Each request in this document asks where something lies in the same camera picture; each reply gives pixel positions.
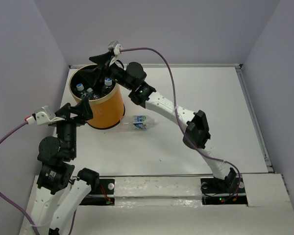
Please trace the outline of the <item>black-label black-cap bottle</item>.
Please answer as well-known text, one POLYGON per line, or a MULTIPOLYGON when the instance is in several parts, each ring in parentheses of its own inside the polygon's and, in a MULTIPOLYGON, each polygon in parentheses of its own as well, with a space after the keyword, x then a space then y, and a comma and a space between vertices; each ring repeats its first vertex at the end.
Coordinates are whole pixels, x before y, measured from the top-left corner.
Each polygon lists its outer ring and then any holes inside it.
POLYGON ((87 97, 89 100, 100 99, 100 95, 96 93, 92 88, 88 88, 86 91, 87 91, 87 97))

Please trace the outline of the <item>clear crushed bottle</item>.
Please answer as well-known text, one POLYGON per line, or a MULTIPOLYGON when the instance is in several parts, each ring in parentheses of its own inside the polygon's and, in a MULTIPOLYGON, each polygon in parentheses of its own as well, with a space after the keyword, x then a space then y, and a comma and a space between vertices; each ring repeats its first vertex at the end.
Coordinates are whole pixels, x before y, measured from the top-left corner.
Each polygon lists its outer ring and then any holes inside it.
POLYGON ((101 96, 104 97, 108 95, 113 89, 113 81, 111 78, 105 77, 103 87, 101 89, 101 96))

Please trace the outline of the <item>blue-green label bottle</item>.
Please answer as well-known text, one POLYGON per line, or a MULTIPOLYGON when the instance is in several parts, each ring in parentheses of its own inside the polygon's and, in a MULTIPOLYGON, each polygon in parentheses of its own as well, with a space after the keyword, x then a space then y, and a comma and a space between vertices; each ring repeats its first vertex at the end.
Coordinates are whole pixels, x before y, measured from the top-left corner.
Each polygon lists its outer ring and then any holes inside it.
POLYGON ((148 115, 124 116, 120 120, 120 127, 123 130, 147 130, 155 124, 155 120, 148 115))

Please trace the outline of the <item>clear bottle white cap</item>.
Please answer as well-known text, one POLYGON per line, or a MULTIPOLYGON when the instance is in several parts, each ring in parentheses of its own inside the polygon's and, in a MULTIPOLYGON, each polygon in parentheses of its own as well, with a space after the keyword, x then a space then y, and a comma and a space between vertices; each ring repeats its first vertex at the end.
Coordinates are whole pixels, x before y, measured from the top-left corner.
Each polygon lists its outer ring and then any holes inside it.
POLYGON ((78 83, 76 85, 76 92, 77 92, 77 97, 80 99, 83 99, 87 95, 87 91, 85 90, 84 86, 82 83, 78 83))

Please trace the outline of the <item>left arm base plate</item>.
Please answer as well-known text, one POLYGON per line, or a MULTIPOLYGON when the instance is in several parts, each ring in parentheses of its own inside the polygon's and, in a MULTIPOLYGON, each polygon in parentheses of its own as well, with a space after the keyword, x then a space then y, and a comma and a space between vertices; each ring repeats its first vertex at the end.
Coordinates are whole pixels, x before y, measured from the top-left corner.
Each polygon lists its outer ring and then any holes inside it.
POLYGON ((102 181, 96 172, 80 172, 76 177, 69 180, 69 184, 71 189, 67 198, 73 205, 114 205, 114 197, 109 196, 114 192, 114 181, 102 181))

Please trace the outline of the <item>orange cylindrical bin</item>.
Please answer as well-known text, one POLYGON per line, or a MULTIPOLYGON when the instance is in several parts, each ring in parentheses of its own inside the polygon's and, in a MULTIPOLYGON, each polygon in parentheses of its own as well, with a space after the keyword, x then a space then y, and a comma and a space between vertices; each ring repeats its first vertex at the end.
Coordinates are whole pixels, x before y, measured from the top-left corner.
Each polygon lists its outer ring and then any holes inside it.
MULTIPOLYGON (((77 97, 76 92, 76 85, 81 83, 79 77, 79 71, 85 69, 94 69, 97 66, 93 65, 86 65, 82 68, 75 71, 70 79, 69 79, 69 90, 71 95, 73 96, 76 102, 79 102, 81 99, 77 97)), ((100 95, 100 99, 97 100, 89 100, 93 111, 93 118, 88 121, 88 124, 99 130, 110 129, 117 126, 120 123, 121 118, 125 114, 125 106, 123 103, 120 86, 113 82, 113 89, 111 92, 102 97, 101 96, 101 89, 103 87, 103 82, 97 83, 95 86, 84 86, 85 89, 92 88, 96 93, 100 95)))

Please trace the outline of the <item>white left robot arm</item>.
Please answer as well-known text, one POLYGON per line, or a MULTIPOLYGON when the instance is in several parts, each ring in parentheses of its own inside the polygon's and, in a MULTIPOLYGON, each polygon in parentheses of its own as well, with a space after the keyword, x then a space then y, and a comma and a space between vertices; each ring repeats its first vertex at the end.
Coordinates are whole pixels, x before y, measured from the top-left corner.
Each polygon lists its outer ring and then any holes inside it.
POLYGON ((56 112, 48 106, 33 115, 38 125, 47 124, 56 128, 56 136, 41 140, 37 160, 42 167, 37 179, 36 196, 25 235, 61 235, 70 217, 81 201, 97 191, 99 174, 84 168, 78 172, 69 193, 60 201, 70 185, 76 153, 76 129, 92 119, 93 112, 87 98, 75 106, 66 103, 56 112))

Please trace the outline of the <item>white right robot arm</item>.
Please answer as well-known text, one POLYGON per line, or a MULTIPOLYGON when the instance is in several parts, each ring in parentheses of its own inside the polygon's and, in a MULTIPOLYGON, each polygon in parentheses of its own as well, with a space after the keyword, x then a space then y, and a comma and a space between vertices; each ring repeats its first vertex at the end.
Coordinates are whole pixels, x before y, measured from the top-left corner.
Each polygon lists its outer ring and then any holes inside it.
POLYGON ((179 107, 146 82, 147 73, 138 62, 124 66, 115 55, 106 53, 89 58, 91 65, 77 70, 69 80, 69 90, 76 102, 86 100, 92 114, 88 124, 99 130, 110 129, 125 119, 125 106, 120 88, 129 90, 128 97, 138 106, 154 111, 177 124, 183 143, 196 150, 213 173, 212 188, 217 192, 236 194, 241 182, 238 168, 214 157, 205 147, 210 140, 206 114, 179 107))

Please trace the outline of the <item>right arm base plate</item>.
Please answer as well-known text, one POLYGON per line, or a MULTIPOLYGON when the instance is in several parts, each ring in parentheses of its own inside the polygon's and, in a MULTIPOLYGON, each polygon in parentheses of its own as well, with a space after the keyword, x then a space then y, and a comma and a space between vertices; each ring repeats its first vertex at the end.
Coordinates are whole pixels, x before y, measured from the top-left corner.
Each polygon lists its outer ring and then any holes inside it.
POLYGON ((215 185, 216 182, 214 178, 200 180, 202 205, 248 205, 243 179, 238 185, 238 178, 236 178, 234 187, 230 190, 221 189, 215 185))

